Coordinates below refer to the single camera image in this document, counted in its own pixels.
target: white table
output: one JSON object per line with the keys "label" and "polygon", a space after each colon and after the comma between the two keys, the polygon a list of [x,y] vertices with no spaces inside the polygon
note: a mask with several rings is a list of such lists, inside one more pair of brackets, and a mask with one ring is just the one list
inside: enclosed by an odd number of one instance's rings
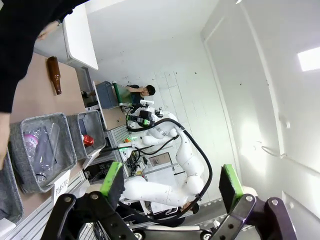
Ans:
{"label": "white table", "polygon": [[65,17],[63,32],[69,58],[68,63],[79,62],[98,70],[85,4],[77,6],[72,14]]}

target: brown glass bottle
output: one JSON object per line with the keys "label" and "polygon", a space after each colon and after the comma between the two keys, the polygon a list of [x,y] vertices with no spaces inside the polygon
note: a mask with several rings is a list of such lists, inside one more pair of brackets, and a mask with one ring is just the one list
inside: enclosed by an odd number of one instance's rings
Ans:
{"label": "brown glass bottle", "polygon": [[46,61],[49,70],[50,80],[53,82],[55,92],[57,95],[61,94],[61,86],[60,86],[60,70],[58,65],[58,59],[56,56],[51,56]]}

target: storage bin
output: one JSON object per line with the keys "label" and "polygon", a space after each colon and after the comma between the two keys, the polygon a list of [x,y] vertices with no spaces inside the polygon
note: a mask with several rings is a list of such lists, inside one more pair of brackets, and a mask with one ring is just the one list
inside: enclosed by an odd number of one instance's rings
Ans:
{"label": "storage bin", "polygon": [[9,153],[0,170],[0,220],[8,219],[18,224],[24,215],[24,208],[18,192],[18,186],[11,165]]}
{"label": "storage bin", "polygon": [[96,85],[95,88],[103,109],[112,109],[119,105],[110,82],[104,81]]}
{"label": "storage bin", "polygon": [[[28,159],[24,132],[41,127],[50,129],[53,123],[57,124],[60,128],[53,174],[49,176],[46,181],[38,183],[32,164]],[[19,174],[21,189],[25,193],[44,193],[49,191],[53,187],[53,184],[49,186],[47,186],[47,184],[54,180],[60,173],[72,169],[77,163],[77,156],[72,143],[67,117],[63,113],[30,117],[22,122],[11,124],[10,143],[12,163]]]}
{"label": "storage bin", "polygon": [[[97,110],[81,112],[66,117],[68,120],[73,146],[77,160],[87,159],[96,149],[106,145],[104,130]],[[92,146],[85,147],[81,135],[89,135],[94,139]]]}

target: ceiling light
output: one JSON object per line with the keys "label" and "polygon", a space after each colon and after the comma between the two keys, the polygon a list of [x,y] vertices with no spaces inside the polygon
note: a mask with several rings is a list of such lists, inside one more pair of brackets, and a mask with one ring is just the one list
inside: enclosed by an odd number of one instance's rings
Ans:
{"label": "ceiling light", "polygon": [[302,71],[320,69],[320,47],[298,53]]}

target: wooden table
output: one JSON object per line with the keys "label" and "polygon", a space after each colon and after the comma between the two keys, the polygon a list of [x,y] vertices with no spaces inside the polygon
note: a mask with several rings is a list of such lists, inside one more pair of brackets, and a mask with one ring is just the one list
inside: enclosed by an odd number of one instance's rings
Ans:
{"label": "wooden table", "polygon": [[[45,114],[71,115],[85,111],[76,70],[59,62],[62,94],[56,95],[54,85],[49,79],[46,62],[46,57],[33,54],[27,75],[19,82],[15,92],[11,123]],[[77,163],[71,170],[70,178],[82,169],[82,164],[83,162]],[[20,196],[26,218],[51,196],[51,191],[33,194],[20,191]]]}

